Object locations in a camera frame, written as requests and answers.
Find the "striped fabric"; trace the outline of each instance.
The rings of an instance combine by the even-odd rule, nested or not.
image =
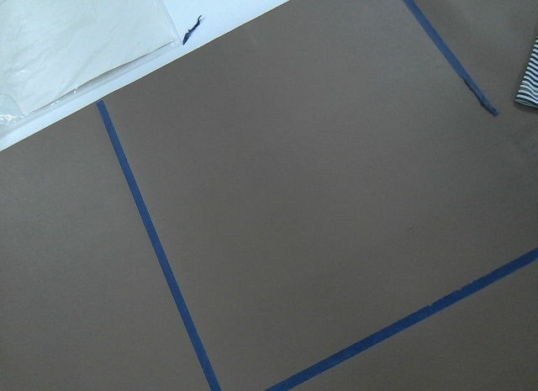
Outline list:
[[[538,39],[532,49],[532,56],[515,101],[538,108]]]

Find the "blue tape strip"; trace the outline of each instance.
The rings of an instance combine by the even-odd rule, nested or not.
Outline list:
[[[508,276],[510,273],[514,273],[522,267],[530,265],[532,262],[538,260],[538,248],[520,256],[512,262],[507,263],[506,265],[500,267],[499,269],[494,270],[486,276],[480,277],[478,280],[475,280],[472,283],[469,283],[467,286],[456,290],[435,301],[433,304],[430,304],[414,313],[408,315],[405,318],[402,318],[400,321],[375,332],[374,334],[354,343],[351,346],[348,346],[346,349],[335,353],[334,355],[327,357],[322,360],[304,369],[302,372],[294,374],[290,378],[281,381],[280,383],[273,385],[268,388],[266,391],[288,391],[294,387],[297,387],[299,384],[307,382],[309,379],[320,375],[321,373],[329,370],[330,368],[345,362],[348,359],[358,355],[359,353],[364,352],[365,350],[371,348],[372,346],[377,345],[390,338],[391,336],[397,335],[399,332],[408,329],[410,326],[418,324],[420,321],[425,320],[431,317],[434,314],[439,313],[443,309],[450,307],[451,305],[461,301],[472,294],[486,288],[487,286],[497,282],[503,277]]]
[[[188,39],[191,37],[191,35],[193,34],[194,30],[200,26],[200,22],[201,22],[201,20],[202,20],[202,16],[200,15],[200,16],[198,17],[198,20],[196,21],[196,23],[193,25],[193,27],[190,28],[190,29],[187,31],[187,33],[185,34],[185,36],[183,36],[183,42],[182,42],[182,43],[183,43],[184,45],[187,43]]]
[[[424,31],[426,31],[426,34],[428,34],[428,36],[434,42],[435,46],[437,46],[437,48],[440,50],[443,56],[451,64],[452,68],[457,73],[457,75],[463,79],[465,84],[469,87],[469,89],[478,99],[478,102],[480,102],[480,104],[490,114],[492,114],[493,116],[497,116],[498,110],[489,102],[489,100],[486,98],[486,96],[484,95],[480,87],[474,82],[474,80],[472,80],[472,77],[469,75],[469,73],[467,73],[467,70],[465,70],[465,67],[463,67],[461,62],[457,59],[456,55],[454,55],[454,53],[451,51],[451,49],[448,47],[445,41],[440,37],[439,33],[435,30],[433,25],[424,15],[424,13],[422,13],[422,10],[420,10],[417,3],[415,3],[414,0],[403,0],[403,2],[405,3],[409,11],[417,19],[417,21],[422,26]]]
[[[217,376],[215,375],[214,370],[211,366],[211,362],[209,361],[208,354],[203,347],[202,340],[198,335],[198,331],[194,326],[193,318],[188,311],[187,303],[185,302],[185,298],[183,297],[179,285],[177,284],[176,277],[174,276],[174,272],[171,269],[170,262],[166,257],[166,253],[162,247],[161,240],[159,239],[159,235],[157,234],[156,228],[153,225],[150,212],[145,205],[144,198],[142,197],[142,193],[140,192],[138,183],[136,182],[135,175],[131,170],[131,167],[127,160],[127,156],[124,153],[124,149],[121,146],[118,134],[116,133],[116,129],[113,126],[112,119],[108,114],[107,107],[103,100],[98,101],[97,106],[99,109],[99,113],[101,114],[101,118],[103,119],[104,126],[108,132],[108,137],[110,138],[114,151],[116,152],[116,156],[118,157],[119,165],[124,172],[125,179],[127,180],[129,189],[133,195],[134,202],[136,203],[136,207],[138,208],[140,217],[142,218],[142,222],[144,223],[145,231],[150,237],[151,245],[153,246],[155,254],[157,255],[157,259],[159,260],[159,264],[161,265],[162,272],[165,275],[166,283],[168,283],[170,293],[174,298],[177,310],[179,311],[179,314],[183,320],[183,324],[187,329],[188,337],[193,344],[194,351],[196,352],[200,365],[202,366],[205,378],[208,380],[211,391],[221,391]]]

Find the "white surface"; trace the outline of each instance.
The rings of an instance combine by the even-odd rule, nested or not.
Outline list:
[[[169,44],[161,0],[0,0],[0,93],[22,115]]]
[[[232,29],[288,0],[163,0],[180,38],[202,15],[202,23],[185,45],[167,45],[81,87],[53,106],[42,108],[23,121],[0,126],[0,150],[65,118],[152,71],[207,44]]]

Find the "paper sheet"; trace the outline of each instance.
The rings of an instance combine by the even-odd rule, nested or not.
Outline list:
[[[0,14],[0,94],[24,115],[175,37],[161,0],[0,0]]]

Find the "black and white striped cloth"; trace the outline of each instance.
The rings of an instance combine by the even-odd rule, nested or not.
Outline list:
[[[538,108],[538,39],[532,49],[532,56],[515,101]]]

